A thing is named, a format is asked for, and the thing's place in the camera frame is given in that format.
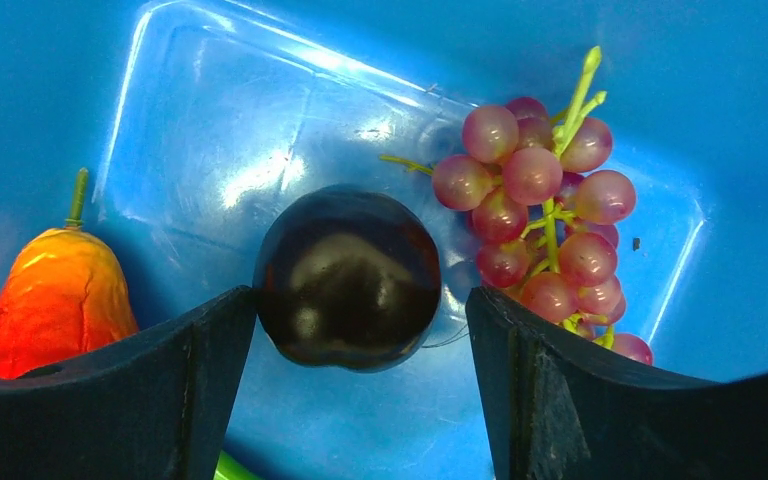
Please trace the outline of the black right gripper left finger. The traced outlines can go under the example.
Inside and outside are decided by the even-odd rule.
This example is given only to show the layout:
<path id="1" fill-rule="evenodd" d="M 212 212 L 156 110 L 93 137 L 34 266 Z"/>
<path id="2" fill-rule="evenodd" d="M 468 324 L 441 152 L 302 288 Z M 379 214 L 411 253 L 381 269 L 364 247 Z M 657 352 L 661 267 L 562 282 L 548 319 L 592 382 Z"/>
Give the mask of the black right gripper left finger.
<path id="1" fill-rule="evenodd" d="M 239 286 L 0 380 L 0 479 L 213 479 L 255 323 Z"/>

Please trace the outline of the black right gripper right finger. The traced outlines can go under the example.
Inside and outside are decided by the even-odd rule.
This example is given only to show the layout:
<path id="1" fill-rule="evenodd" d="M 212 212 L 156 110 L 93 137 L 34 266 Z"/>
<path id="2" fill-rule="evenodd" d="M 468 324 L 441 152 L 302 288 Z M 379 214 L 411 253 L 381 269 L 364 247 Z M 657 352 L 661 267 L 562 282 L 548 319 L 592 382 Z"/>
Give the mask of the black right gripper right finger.
<path id="1" fill-rule="evenodd" d="M 768 479 L 768 373 L 718 383 L 618 355 L 499 290 L 465 305 L 499 479 Z"/>

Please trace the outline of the red strawberry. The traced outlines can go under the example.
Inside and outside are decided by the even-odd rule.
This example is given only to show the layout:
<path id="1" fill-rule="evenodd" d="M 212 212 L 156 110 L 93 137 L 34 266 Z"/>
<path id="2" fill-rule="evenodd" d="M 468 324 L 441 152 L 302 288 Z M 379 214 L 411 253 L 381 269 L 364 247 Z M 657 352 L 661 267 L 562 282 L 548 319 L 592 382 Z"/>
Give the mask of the red strawberry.
<path id="1" fill-rule="evenodd" d="M 82 228 L 89 171 L 78 171 L 64 226 L 18 253 L 0 292 L 0 379 L 16 379 L 129 337 L 138 325 L 120 262 Z"/>

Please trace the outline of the light purple grape bunch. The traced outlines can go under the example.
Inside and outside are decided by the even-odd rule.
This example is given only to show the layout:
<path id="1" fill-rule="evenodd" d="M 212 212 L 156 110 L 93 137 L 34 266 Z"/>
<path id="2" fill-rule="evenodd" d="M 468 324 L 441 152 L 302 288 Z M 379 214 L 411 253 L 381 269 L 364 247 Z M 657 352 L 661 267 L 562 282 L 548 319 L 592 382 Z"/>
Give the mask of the light purple grape bunch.
<path id="1" fill-rule="evenodd" d="M 649 344 L 619 333 L 627 301 L 618 278 L 618 224 L 637 203 L 624 174 L 608 169 L 614 139 L 594 116 L 607 97 L 593 91 L 602 51 L 592 47 L 568 106 L 550 114 L 537 99 L 474 108 L 461 152 L 427 166 L 444 207 L 465 215 L 479 248 L 483 284 L 539 317 L 619 355 L 652 364 Z"/>

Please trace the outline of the dark plum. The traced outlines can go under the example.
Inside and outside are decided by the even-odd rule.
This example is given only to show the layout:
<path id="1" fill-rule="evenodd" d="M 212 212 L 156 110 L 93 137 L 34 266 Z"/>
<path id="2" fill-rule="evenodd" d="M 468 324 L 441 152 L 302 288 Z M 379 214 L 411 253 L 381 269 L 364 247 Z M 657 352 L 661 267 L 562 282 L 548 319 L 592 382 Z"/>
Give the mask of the dark plum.
<path id="1" fill-rule="evenodd" d="M 396 199 L 348 185 L 307 193 L 269 227 L 252 287 L 293 363 L 373 372 L 412 356 L 442 296 L 438 248 Z"/>

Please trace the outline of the blue plastic bin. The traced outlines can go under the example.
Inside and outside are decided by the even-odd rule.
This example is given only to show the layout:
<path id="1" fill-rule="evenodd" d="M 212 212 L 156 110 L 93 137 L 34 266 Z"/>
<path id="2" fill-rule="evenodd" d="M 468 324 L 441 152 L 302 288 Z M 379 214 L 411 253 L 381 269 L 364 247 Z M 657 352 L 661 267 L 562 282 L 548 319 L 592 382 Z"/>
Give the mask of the blue plastic bin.
<path id="1" fill-rule="evenodd" d="M 420 217 L 444 272 L 426 345 L 374 374 L 294 365 L 261 329 L 226 447 L 265 479 L 489 479 L 464 219 L 390 156 L 460 147 L 479 104 L 569 101 L 599 46 L 619 225 L 619 330 L 656 364 L 768 372 L 768 1 L 0 1 L 0 289 L 67 217 L 116 252 L 139 323 L 251 280 L 269 225 L 352 183 Z"/>

